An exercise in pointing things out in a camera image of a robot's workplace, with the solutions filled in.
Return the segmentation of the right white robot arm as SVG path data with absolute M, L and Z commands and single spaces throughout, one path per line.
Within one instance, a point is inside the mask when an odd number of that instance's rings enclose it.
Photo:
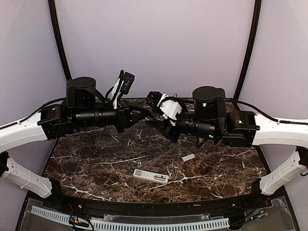
M 181 134 L 194 136 L 197 147 L 205 141 L 230 147 L 252 147 L 265 144 L 293 145 L 295 151 L 271 173 L 252 184 L 252 193 L 245 204 L 257 208 L 264 195 L 274 194 L 297 175 L 308 171 L 308 122 L 273 118 L 256 107 L 251 111 L 227 112 L 227 98 L 222 88 L 202 86 L 192 92 L 194 111 L 186 108 L 187 101 L 151 91 L 147 104 L 162 120 L 149 121 L 167 139 L 176 143 Z

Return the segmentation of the grey battery cover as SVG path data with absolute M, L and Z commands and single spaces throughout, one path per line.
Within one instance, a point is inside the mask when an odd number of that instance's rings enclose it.
M 192 160 L 194 158 L 195 158 L 195 155 L 194 154 L 190 154 L 190 155 L 183 156 L 182 160 L 183 160 L 183 162 L 186 162 L 186 161 Z

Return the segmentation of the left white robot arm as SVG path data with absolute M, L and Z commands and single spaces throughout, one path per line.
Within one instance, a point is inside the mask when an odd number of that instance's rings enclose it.
M 82 128 L 114 126 L 123 132 L 146 117 L 149 110 L 116 98 L 107 101 L 96 89 L 96 80 L 77 77 L 66 84 L 66 97 L 42 105 L 29 116 L 0 128 L 0 177 L 29 190 L 49 202 L 58 210 L 68 206 L 58 181 L 44 178 L 21 166 L 8 150 L 36 142 L 50 141 Z

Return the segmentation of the white remote control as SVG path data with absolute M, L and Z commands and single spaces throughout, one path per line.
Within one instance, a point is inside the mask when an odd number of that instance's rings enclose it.
M 146 180 L 146 181 L 160 183 L 160 184 L 167 184 L 169 181 L 168 175 L 163 175 L 163 174 L 149 172 L 149 171 L 140 170 L 140 169 L 134 170 L 133 177 L 140 179 L 140 180 Z

